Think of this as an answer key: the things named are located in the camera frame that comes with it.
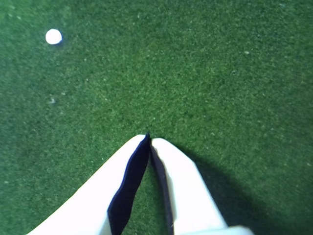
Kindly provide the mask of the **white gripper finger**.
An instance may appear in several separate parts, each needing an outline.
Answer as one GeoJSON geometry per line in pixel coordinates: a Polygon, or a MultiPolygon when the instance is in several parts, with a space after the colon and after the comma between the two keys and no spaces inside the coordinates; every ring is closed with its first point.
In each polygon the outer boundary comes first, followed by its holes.
{"type": "Polygon", "coordinates": [[[240,225],[228,226],[196,164],[162,138],[151,141],[152,163],[164,197],[171,235],[251,235],[240,225]]]}
{"type": "Polygon", "coordinates": [[[149,155],[149,134],[132,137],[30,234],[122,234],[149,155]]]}

